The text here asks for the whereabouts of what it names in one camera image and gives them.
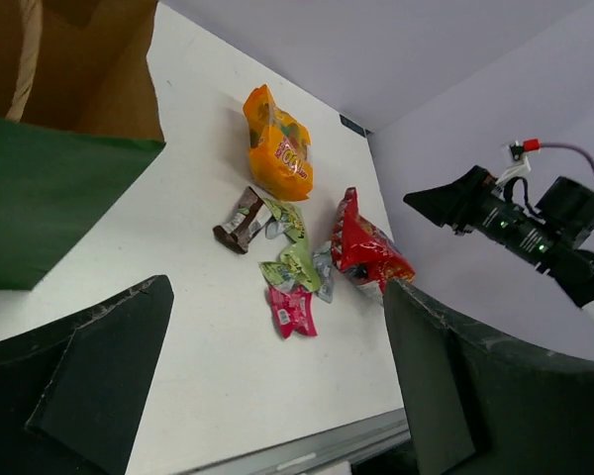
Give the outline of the pink candy packet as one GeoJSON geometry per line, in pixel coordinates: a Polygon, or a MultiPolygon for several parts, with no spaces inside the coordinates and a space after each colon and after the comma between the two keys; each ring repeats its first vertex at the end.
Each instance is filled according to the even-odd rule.
{"type": "Polygon", "coordinates": [[[313,294],[298,286],[283,292],[274,286],[268,288],[273,320],[283,339],[294,333],[305,337],[318,335],[312,314],[313,294]]]}

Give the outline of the blue table corner label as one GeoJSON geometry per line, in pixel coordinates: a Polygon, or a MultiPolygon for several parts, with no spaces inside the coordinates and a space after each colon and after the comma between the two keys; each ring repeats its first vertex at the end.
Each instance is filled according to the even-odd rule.
{"type": "Polygon", "coordinates": [[[360,126],[359,124],[357,124],[353,120],[349,119],[348,117],[346,117],[344,115],[340,115],[340,120],[341,120],[341,123],[346,128],[352,130],[353,132],[355,132],[356,134],[360,135],[361,137],[364,137],[364,138],[367,137],[367,132],[365,131],[365,128],[363,128],[362,126],[360,126]]]}

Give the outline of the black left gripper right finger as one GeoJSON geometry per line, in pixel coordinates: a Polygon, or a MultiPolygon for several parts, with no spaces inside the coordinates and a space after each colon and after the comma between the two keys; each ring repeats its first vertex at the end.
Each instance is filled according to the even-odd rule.
{"type": "Polygon", "coordinates": [[[387,333],[423,474],[594,474],[594,361],[549,350],[394,279],[387,333]]]}

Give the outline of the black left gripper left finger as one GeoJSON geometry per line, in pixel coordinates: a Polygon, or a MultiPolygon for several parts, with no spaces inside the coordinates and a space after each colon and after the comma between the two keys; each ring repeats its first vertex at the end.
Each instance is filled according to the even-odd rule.
{"type": "Polygon", "coordinates": [[[155,275],[0,341],[0,474],[123,474],[174,294],[155,275]]]}

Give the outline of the silver candy packet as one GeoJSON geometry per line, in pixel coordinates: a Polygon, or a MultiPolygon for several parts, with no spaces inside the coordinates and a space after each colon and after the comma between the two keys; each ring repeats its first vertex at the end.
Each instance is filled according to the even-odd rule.
{"type": "Polygon", "coordinates": [[[316,295],[324,302],[331,304],[334,297],[333,260],[331,254],[331,242],[322,243],[312,255],[313,266],[319,276],[321,285],[316,295]]]}

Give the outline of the brown chocolate bar wrapper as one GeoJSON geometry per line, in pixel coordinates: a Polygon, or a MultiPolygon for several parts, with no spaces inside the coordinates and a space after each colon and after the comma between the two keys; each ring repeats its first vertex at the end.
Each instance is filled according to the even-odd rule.
{"type": "Polygon", "coordinates": [[[272,218],[264,200],[249,186],[231,219],[213,228],[214,238],[231,251],[246,254],[251,241],[272,218]]]}

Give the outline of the aluminium table frame rail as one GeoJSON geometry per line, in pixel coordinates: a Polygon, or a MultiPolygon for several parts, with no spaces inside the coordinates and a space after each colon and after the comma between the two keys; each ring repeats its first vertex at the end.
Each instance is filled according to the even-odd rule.
{"type": "Polygon", "coordinates": [[[362,462],[410,438],[406,413],[399,409],[184,472],[309,474],[342,462],[362,462]]]}

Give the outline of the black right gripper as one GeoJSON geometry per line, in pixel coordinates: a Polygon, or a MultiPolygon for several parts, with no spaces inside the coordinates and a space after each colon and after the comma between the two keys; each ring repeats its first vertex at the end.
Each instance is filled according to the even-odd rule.
{"type": "Polygon", "coordinates": [[[453,182],[407,193],[403,202],[439,228],[476,230],[552,277],[592,277],[594,258],[579,247],[594,231],[594,191],[559,176],[530,214],[489,171],[471,167],[453,182]]]}

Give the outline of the green candy packet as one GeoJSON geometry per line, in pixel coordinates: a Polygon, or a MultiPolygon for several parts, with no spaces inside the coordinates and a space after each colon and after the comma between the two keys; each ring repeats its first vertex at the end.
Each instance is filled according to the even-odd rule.
{"type": "Polygon", "coordinates": [[[268,239],[286,235],[293,242],[308,242],[305,222],[299,207],[271,198],[263,198],[263,202],[272,215],[265,228],[265,236],[268,239]]]}
{"type": "Polygon", "coordinates": [[[316,292],[322,285],[306,237],[285,247],[276,261],[260,262],[258,267],[266,282],[282,292],[291,291],[297,285],[308,292],[316,292]]]}

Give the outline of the orange snack bag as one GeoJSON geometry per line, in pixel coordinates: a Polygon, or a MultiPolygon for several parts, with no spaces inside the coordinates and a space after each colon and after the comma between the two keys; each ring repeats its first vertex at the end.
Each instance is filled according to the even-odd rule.
{"type": "Polygon", "coordinates": [[[314,188],[309,131],[280,109],[267,85],[243,105],[249,130],[248,163],[256,184],[278,200],[300,202],[314,188]]]}

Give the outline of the large red candy bag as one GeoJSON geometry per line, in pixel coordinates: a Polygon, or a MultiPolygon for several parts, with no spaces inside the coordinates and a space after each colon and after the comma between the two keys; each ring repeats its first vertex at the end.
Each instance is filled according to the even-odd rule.
{"type": "Polygon", "coordinates": [[[389,280],[411,282],[415,277],[415,270],[388,235],[360,214],[354,187],[345,191],[338,204],[331,256],[336,269],[379,305],[389,280]]]}

